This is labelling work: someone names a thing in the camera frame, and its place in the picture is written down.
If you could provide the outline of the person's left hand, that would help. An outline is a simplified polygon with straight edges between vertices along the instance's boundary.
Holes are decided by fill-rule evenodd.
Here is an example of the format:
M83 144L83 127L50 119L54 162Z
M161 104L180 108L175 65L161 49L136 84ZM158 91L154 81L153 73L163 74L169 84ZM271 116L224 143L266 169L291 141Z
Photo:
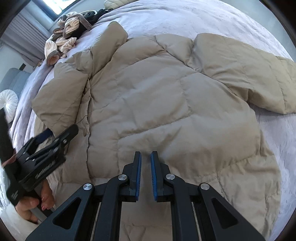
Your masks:
M52 209L55 205L55 199L53 197L52 189L48 183L48 180L43 180L43 186L41 189L41 208L42 210ZM37 223L38 218L31 212L31 209L36 208L39 205L40 201L34 197L23 197L19 200L18 204L15 206L16 212L23 219Z

